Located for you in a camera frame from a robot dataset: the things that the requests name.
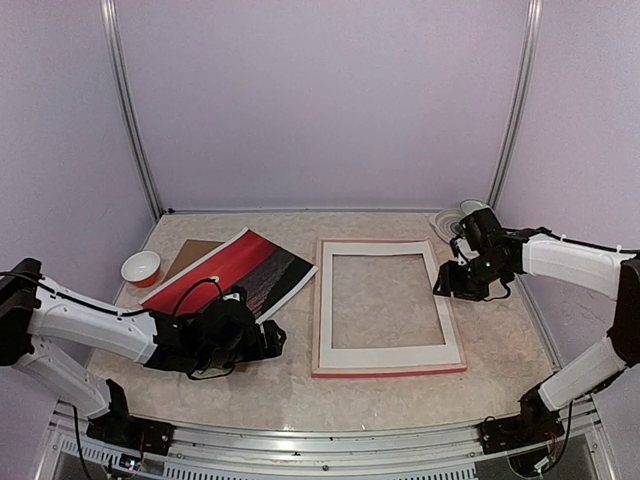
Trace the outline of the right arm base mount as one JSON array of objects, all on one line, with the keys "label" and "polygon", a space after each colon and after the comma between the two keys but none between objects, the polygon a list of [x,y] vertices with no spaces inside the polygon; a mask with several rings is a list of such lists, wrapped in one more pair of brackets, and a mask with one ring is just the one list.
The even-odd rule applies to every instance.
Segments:
[{"label": "right arm base mount", "polygon": [[519,401],[517,415],[486,417],[477,426],[485,455],[518,449],[562,437],[565,429],[557,410],[549,410],[537,389],[531,389]]}]

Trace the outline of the red sunset sea photo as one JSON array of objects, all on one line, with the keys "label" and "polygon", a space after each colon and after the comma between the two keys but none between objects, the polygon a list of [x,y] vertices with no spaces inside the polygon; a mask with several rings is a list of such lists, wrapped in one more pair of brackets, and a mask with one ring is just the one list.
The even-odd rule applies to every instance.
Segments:
[{"label": "red sunset sea photo", "polygon": [[284,306],[318,268],[256,232],[243,228],[185,266],[140,301],[165,314],[194,313],[233,285],[247,291],[247,307],[262,323]]}]

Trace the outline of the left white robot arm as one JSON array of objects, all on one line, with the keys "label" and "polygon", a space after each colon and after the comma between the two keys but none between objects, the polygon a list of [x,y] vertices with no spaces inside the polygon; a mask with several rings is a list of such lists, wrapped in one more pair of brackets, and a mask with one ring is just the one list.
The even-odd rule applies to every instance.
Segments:
[{"label": "left white robot arm", "polygon": [[191,380],[223,377],[239,364],[277,358],[286,342],[275,321],[255,319],[239,286],[194,313],[175,316],[119,309],[62,287],[40,269],[40,261],[25,258],[1,274],[1,364],[32,376],[121,445],[140,434],[123,389],[88,372],[55,340]]}]

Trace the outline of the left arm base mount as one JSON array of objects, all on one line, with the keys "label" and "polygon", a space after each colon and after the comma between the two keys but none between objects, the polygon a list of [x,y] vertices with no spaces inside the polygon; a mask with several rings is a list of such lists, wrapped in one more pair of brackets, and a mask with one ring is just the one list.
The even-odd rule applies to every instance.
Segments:
[{"label": "left arm base mount", "polygon": [[106,386],[110,394],[108,411],[89,420],[87,435],[107,444],[136,450],[140,454],[166,456],[176,426],[131,415],[123,388],[111,379],[106,380]]}]

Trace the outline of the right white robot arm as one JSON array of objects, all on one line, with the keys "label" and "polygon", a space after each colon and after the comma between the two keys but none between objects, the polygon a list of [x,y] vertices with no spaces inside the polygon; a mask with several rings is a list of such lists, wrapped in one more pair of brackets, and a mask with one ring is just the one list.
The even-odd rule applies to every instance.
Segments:
[{"label": "right white robot arm", "polygon": [[556,413],[601,391],[639,363],[639,253],[570,239],[546,227],[507,228],[485,208],[460,221],[434,294],[487,302],[490,287],[519,280],[542,315],[557,314],[555,341],[566,347],[560,370],[520,400],[511,433],[535,442]]}]

